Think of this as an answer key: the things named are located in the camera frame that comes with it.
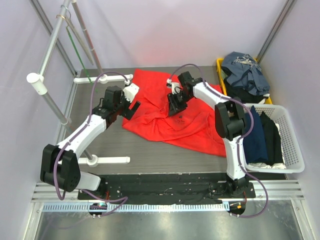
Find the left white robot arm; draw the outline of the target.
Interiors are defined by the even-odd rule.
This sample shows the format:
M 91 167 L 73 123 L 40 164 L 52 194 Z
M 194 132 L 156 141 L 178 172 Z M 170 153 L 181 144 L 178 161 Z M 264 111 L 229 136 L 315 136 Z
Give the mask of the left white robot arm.
M 107 192 L 104 178 L 80 170 L 79 158 L 93 140 L 116 121 L 118 116 L 130 120 L 140 106 L 135 97 L 139 87 L 109 86 L 80 127 L 57 145 L 48 144 L 42 152 L 40 180 L 58 190 L 87 190 L 100 200 Z

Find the yellow plastic tray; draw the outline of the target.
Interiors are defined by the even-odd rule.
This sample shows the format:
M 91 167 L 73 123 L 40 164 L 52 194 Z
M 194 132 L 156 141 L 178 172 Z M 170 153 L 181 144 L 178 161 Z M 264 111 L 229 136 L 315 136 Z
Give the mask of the yellow plastic tray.
M 227 95 L 227 89 L 226 89 L 226 86 L 225 86 L 225 83 L 224 83 L 224 79 L 223 79 L 223 76 L 222 76 L 222 69 L 221 69 L 221 64 L 222 64 L 223 60 L 224 60 L 224 58 L 218 58 L 216 60 L 216 72 L 217 72 L 217 75 L 218 75 L 221 91 L 222 91 L 222 93 L 224 95 Z

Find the red tank top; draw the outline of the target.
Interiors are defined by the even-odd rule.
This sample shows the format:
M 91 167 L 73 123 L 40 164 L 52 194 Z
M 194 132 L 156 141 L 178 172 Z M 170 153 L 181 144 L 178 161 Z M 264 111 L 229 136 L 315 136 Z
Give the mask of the red tank top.
M 148 141 L 164 142 L 177 147 L 225 157 L 223 139 L 215 128 L 215 111 L 197 98 L 187 103 L 180 114 L 169 116 L 167 88 L 169 73 L 136 69 L 132 82 L 139 87 L 135 100 L 140 106 L 122 127 Z

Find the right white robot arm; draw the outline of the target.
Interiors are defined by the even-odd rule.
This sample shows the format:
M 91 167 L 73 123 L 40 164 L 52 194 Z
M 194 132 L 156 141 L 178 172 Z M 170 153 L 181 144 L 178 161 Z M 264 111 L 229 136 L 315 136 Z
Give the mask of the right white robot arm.
M 168 78 L 166 86 L 171 89 L 167 95 L 170 117 L 184 111 L 193 98 L 214 109 L 215 130 L 222 138 L 226 152 L 225 190 L 233 198 L 241 195 L 249 186 L 242 138 L 246 130 L 246 116 L 241 103 L 218 92 L 201 77 L 193 78 L 188 71 L 178 76 L 178 82 Z

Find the green clothes hanger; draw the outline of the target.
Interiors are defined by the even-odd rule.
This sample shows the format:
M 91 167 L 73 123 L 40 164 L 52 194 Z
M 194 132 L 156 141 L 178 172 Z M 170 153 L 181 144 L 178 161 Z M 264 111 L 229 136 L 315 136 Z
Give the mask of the green clothes hanger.
M 76 54 L 76 56 L 77 56 L 77 58 L 78 58 L 78 60 L 79 60 L 79 62 L 80 62 L 80 64 L 81 64 L 81 66 L 82 66 L 82 69 L 84 70 L 84 73 L 85 73 L 85 75 L 86 75 L 86 78 L 89 80 L 89 82 L 90 82 L 91 84 L 93 84 L 93 81 L 90 79 L 88 70 L 86 69 L 86 67 L 85 67 L 85 65 L 84 65 L 84 63 L 83 63 L 82 58 L 81 58 L 81 56 L 80 56 L 80 54 L 79 54 L 79 51 L 78 51 L 78 49 L 77 49 L 77 47 L 76 47 L 76 44 L 75 44 L 75 42 L 74 42 L 74 40 L 73 40 L 73 38 L 72 38 L 71 32 L 70 32 L 70 30 L 69 30 L 69 27 L 66 27 L 66 32 L 67 32 L 67 35 L 68 35 L 68 37 L 69 37 L 69 40 L 70 40 L 70 42 L 71 42 L 71 44 L 72 44 L 72 47 L 73 47 L 73 49 L 74 49 L 74 51 L 75 51 L 75 54 Z

